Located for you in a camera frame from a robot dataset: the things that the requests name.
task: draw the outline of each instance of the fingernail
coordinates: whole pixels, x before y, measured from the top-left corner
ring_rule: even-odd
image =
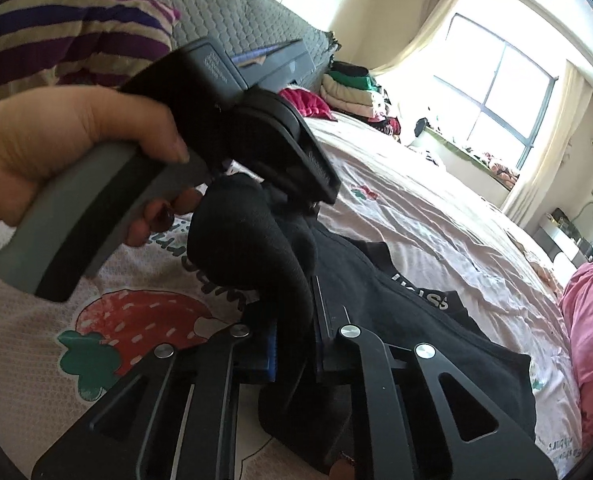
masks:
[[[179,158],[179,162],[181,164],[186,164],[190,161],[190,152],[188,151],[188,147],[180,137],[177,137],[177,140],[174,141],[174,151],[176,151],[177,157]]]
[[[174,224],[174,210],[167,204],[163,204],[161,210],[156,214],[150,223],[153,231],[167,231]]]

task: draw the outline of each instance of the finger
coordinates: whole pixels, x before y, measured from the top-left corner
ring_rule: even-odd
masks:
[[[150,233],[150,225],[144,219],[135,220],[130,224],[125,244],[130,247],[141,247],[147,242]]]
[[[203,195],[200,191],[191,187],[190,189],[183,191],[174,202],[172,202],[172,207],[177,215],[187,215],[196,209],[202,198]]]
[[[162,233],[174,224],[174,210],[167,200],[157,198],[145,206],[143,218],[152,231]]]
[[[189,160],[188,147],[166,105],[102,87],[90,88],[85,104],[86,126],[94,142],[135,140],[152,158],[169,163]]]

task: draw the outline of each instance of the human hand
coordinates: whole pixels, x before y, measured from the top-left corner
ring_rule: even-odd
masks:
[[[169,108],[142,96],[62,86],[0,101],[0,220],[17,226],[46,181],[104,140],[134,140],[168,163],[189,158]],[[191,212],[200,197],[188,189],[171,204],[152,200],[130,226],[126,243],[139,246],[151,231],[166,231],[174,214]]]

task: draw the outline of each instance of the gray handle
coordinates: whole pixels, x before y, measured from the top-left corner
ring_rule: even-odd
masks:
[[[190,150],[167,165],[132,142],[107,142],[50,181],[0,251],[0,278],[50,301],[67,301],[81,276],[93,276],[125,240],[130,223],[157,197],[173,199],[206,181]]]

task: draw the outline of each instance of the metal bolt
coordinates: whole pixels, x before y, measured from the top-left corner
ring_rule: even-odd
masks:
[[[237,323],[230,327],[230,335],[237,338],[246,337],[247,335],[250,335],[250,329],[242,323]]]
[[[358,326],[346,325],[341,327],[341,335],[349,339],[354,339],[361,335],[361,329]]]
[[[427,343],[420,344],[417,346],[415,351],[421,359],[432,359],[437,354],[437,351],[434,349],[434,347],[432,345],[428,345]]]
[[[167,343],[163,343],[154,349],[154,355],[159,359],[167,359],[172,354],[174,354],[174,346]]]

